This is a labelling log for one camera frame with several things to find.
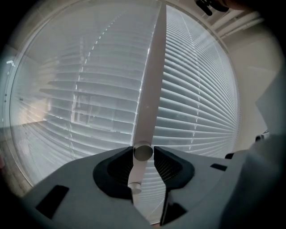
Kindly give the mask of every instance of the window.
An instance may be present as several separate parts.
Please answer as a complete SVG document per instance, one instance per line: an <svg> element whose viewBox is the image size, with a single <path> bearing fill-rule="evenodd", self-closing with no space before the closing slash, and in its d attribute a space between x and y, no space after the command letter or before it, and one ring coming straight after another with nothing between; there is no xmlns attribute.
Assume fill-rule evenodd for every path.
<svg viewBox="0 0 286 229"><path fill-rule="evenodd" d="M35 34L16 64L10 124L32 185L69 161L133 145L146 66L156 64L148 57L162 9L155 0L138 2L70 6ZM193 18L171 6L166 14L152 144L224 157L234 148L240 118L230 60ZM136 202L151 223L160 220L164 195L151 158Z"/></svg>

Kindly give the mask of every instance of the white wall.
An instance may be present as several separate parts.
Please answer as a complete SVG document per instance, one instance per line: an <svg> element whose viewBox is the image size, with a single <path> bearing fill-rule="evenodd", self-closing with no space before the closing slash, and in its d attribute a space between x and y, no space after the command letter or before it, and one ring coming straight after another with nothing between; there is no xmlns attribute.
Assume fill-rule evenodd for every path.
<svg viewBox="0 0 286 229"><path fill-rule="evenodd" d="M225 38L240 91L240 133L235 151L249 148L267 126L255 102L282 66L283 57L275 37L262 25Z"/></svg>

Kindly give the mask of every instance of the black object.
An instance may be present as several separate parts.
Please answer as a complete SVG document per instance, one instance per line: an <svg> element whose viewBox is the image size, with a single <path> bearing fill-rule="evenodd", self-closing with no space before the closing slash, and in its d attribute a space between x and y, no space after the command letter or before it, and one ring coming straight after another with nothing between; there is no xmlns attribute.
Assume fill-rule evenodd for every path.
<svg viewBox="0 0 286 229"><path fill-rule="evenodd" d="M199 8L201 8L208 16L213 15L213 13L211 12L211 10L207 7L208 4L205 4L203 1L201 0L196 0L196 4Z"/></svg>
<svg viewBox="0 0 286 229"><path fill-rule="evenodd" d="M96 185L108 196L132 199L128 178L133 167L133 147L101 161L93 170Z"/></svg>
<svg viewBox="0 0 286 229"><path fill-rule="evenodd" d="M255 138L255 142L260 141L260 140L262 140L262 139L264 139L264 136L263 136L263 135L258 135L258 136L256 136L256 138Z"/></svg>
<svg viewBox="0 0 286 229"><path fill-rule="evenodd" d="M51 219L69 190L68 187L56 185L45 198L37 205L36 209Z"/></svg>
<svg viewBox="0 0 286 229"><path fill-rule="evenodd" d="M210 11L208 6L210 5L214 9L220 12L226 12L229 10L228 7L221 5L215 0L195 0L198 7L200 7L208 16L211 16L213 13Z"/></svg>
<svg viewBox="0 0 286 229"><path fill-rule="evenodd" d="M158 146L154 147L154 165L166 185L166 192L183 188L194 176L194 166Z"/></svg>
<svg viewBox="0 0 286 229"><path fill-rule="evenodd" d="M211 167L217 170L222 170L222 171L227 170L227 166L225 165L212 164Z"/></svg>

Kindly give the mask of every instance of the black vent grille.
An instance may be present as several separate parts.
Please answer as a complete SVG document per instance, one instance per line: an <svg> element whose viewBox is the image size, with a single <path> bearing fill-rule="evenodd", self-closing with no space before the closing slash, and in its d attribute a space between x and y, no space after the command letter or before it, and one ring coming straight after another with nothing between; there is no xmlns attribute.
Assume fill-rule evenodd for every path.
<svg viewBox="0 0 286 229"><path fill-rule="evenodd" d="M128 185L128 178L133 167L133 154L126 153L110 162L107 167L108 174L117 182Z"/></svg>
<svg viewBox="0 0 286 229"><path fill-rule="evenodd" d="M164 182L176 177L183 168L179 162L162 153L157 153L154 165Z"/></svg>

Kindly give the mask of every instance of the black rectangular slot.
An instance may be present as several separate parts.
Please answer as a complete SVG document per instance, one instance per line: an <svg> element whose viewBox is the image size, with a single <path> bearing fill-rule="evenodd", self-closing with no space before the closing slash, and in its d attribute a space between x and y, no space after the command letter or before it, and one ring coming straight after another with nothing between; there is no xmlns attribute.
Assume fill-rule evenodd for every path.
<svg viewBox="0 0 286 229"><path fill-rule="evenodd" d="M51 219L68 190L68 187L56 185L37 205L36 209Z"/></svg>
<svg viewBox="0 0 286 229"><path fill-rule="evenodd" d="M222 170L222 171L227 170L227 166L225 165L212 164L211 167L217 170Z"/></svg>

